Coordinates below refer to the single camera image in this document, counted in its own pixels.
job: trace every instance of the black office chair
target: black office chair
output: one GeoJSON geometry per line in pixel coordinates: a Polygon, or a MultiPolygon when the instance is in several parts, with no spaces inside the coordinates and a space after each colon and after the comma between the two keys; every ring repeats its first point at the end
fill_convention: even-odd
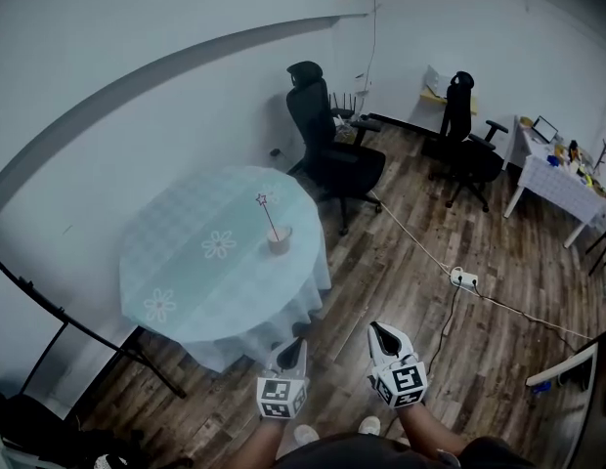
{"type": "Polygon", "coordinates": [[[488,120],[486,123],[491,128],[485,140],[470,133],[470,96],[474,85],[472,76],[465,71],[458,71],[447,89],[448,103],[444,111],[438,153],[440,159],[450,165],[451,169],[449,172],[433,172],[429,174],[429,179],[444,178],[458,182],[453,197],[446,203],[447,208],[453,206],[463,188],[468,188],[483,203],[483,211],[489,212],[488,201],[482,192],[486,183],[498,177],[503,164],[503,159],[494,152],[496,146],[491,140],[497,130],[505,134],[509,131],[488,120]]]}
{"type": "Polygon", "coordinates": [[[381,126],[368,120],[351,122],[351,126],[358,129],[355,144],[335,143],[335,113],[331,110],[321,67],[305,61],[293,64],[287,72],[294,85],[287,94],[287,108],[305,141],[304,169],[317,184],[328,189],[319,201],[340,200],[340,234],[346,235],[349,232],[346,198],[373,203],[376,212],[381,212],[381,202],[367,192],[381,177],[385,154],[362,147],[366,130],[379,132],[381,126]]]}

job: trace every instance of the white panel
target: white panel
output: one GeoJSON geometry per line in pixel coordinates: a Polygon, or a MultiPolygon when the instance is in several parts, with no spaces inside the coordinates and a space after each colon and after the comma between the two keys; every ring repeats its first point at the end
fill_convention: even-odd
{"type": "Polygon", "coordinates": [[[0,0],[0,171],[58,117],[146,64],[247,29],[368,10],[368,0],[0,0]]]}

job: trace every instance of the chair backrest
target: chair backrest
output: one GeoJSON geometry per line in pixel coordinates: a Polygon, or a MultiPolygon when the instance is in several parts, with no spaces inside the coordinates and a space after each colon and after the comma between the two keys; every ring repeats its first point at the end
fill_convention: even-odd
{"type": "Polygon", "coordinates": [[[470,96],[475,85],[470,74],[458,71],[447,89],[447,107],[444,112],[441,136],[445,136],[449,143],[460,143],[470,135],[470,96]],[[451,131],[447,136],[447,128],[451,124],[451,131]]]}
{"type": "Polygon", "coordinates": [[[323,70],[316,63],[305,61],[293,64],[287,72],[294,85],[286,97],[287,108],[303,136],[309,157],[328,146],[335,137],[323,70]]]}

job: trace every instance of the table leg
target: table leg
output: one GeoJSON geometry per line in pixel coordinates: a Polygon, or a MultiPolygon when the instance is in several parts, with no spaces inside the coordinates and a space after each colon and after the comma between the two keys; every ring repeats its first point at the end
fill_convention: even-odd
{"type": "Polygon", "coordinates": [[[525,190],[524,186],[519,186],[518,188],[516,188],[516,192],[514,193],[514,196],[511,197],[511,201],[509,202],[509,205],[507,205],[507,209],[505,210],[505,213],[503,214],[503,217],[505,219],[508,219],[509,216],[511,215],[511,213],[514,210],[514,207],[516,206],[516,203],[518,203],[518,200],[520,199],[520,195],[522,194],[522,192],[525,190]]]}
{"type": "Polygon", "coordinates": [[[502,163],[502,170],[507,170],[507,164],[509,163],[509,158],[511,158],[511,154],[514,151],[514,146],[516,144],[516,134],[518,131],[518,115],[514,116],[514,128],[510,134],[509,143],[507,144],[507,151],[505,152],[505,160],[502,163]]]}
{"type": "Polygon", "coordinates": [[[566,238],[566,241],[564,241],[564,247],[565,248],[569,248],[570,245],[573,244],[573,241],[575,241],[575,239],[577,239],[577,236],[579,236],[579,233],[584,229],[584,227],[587,226],[587,223],[580,223],[573,232],[570,233],[570,236],[568,236],[566,238]]]}

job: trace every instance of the sneaker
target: sneaker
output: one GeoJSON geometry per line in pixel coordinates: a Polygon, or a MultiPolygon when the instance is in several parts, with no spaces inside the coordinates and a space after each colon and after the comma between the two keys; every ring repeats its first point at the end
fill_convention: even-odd
{"type": "Polygon", "coordinates": [[[305,447],[310,443],[317,442],[320,438],[319,433],[317,433],[312,426],[308,426],[307,424],[301,424],[294,429],[294,441],[300,447],[305,447]]]}
{"type": "Polygon", "coordinates": [[[378,417],[371,416],[366,417],[362,423],[360,424],[360,428],[358,429],[358,433],[360,434],[373,434],[374,436],[379,436],[381,432],[381,421],[378,417]]]}

